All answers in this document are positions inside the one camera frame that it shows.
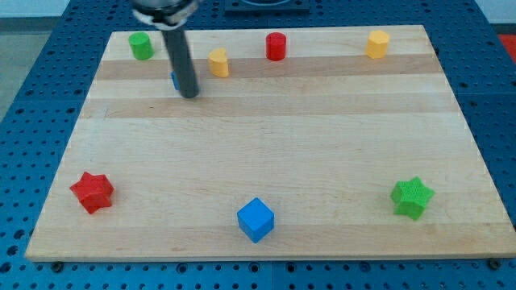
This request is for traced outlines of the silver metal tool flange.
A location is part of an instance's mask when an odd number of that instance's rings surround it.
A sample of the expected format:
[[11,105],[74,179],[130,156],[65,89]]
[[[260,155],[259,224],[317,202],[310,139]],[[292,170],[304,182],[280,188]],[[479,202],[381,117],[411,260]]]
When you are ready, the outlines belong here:
[[131,0],[132,14],[157,29],[177,29],[199,7],[199,0]]

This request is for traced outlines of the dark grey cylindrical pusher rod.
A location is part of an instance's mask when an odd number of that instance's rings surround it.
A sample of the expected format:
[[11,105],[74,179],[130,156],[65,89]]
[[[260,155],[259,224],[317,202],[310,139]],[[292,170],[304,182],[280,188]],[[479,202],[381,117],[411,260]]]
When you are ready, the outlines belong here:
[[198,79],[185,31],[179,27],[175,30],[162,31],[161,34],[180,95],[184,98],[196,97],[199,95]]

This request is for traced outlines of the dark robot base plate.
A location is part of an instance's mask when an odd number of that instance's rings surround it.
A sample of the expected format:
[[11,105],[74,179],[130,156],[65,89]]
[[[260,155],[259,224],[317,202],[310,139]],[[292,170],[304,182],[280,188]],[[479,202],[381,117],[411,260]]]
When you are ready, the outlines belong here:
[[225,15],[310,11],[309,0],[225,0]]

